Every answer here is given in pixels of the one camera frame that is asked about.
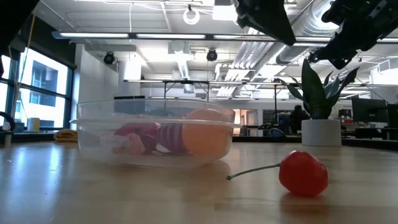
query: plastic container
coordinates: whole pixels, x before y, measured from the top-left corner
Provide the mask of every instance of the plastic container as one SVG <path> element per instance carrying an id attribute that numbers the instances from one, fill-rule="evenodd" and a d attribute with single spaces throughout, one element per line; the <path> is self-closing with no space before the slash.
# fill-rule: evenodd
<path id="1" fill-rule="evenodd" d="M 192 168 L 221 159 L 235 112 L 195 100 L 114 100 L 78 104 L 83 157 L 140 167 Z"/>

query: orange ball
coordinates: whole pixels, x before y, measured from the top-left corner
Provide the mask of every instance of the orange ball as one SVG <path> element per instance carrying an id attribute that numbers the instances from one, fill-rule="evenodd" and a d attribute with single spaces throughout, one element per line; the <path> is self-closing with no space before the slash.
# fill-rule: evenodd
<path id="1" fill-rule="evenodd" d="M 187 116 L 187 119 L 230 122 L 223 113 L 207 108 L 192 111 Z M 233 129 L 229 126 L 184 124 L 182 128 L 182 140 L 187 150 L 192 154 L 220 159 L 229 152 L 232 133 Z"/>

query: person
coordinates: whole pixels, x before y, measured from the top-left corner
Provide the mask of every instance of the person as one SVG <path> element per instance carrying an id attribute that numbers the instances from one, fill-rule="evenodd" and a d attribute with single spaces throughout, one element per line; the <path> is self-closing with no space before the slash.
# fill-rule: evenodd
<path id="1" fill-rule="evenodd" d="M 290 128 L 293 134 L 297 134 L 297 131 L 301 130 L 301 122 L 306 119 L 310 119 L 310 117 L 303 111 L 300 105 L 296 105 L 289 117 Z"/>

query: apple stem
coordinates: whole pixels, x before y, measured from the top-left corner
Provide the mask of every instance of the apple stem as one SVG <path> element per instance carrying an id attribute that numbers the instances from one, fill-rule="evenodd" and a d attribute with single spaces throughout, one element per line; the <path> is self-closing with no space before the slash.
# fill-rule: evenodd
<path id="1" fill-rule="evenodd" d="M 243 171 L 243 172 L 234 174 L 234 175 L 228 175 L 228 176 L 226 177 L 226 179 L 227 179 L 227 180 L 231 180 L 232 178 L 237 177 L 237 176 L 240 176 L 240 175 L 242 175 L 242 174 L 247 174 L 247 173 L 250 173 L 250 172 L 257 171 L 257 170 L 270 169 L 270 168 L 275 168 L 275 167 L 280 167 L 280 163 L 275 164 L 275 165 L 271 165 L 271 166 L 265 166 L 265 167 L 259 167 L 259 168 L 255 168 L 255 169 L 246 170 L 246 171 Z"/>

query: table surface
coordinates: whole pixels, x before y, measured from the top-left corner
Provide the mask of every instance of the table surface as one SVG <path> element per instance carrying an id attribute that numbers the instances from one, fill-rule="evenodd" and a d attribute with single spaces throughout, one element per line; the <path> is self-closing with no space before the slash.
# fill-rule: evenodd
<path id="1" fill-rule="evenodd" d="M 289 194 L 275 164 L 306 150 L 326 165 L 316 198 Z M 398 154 L 358 147 L 234 143 L 222 160 L 192 170 L 110 166 L 76 144 L 0 149 L 0 223 L 398 223 Z"/>

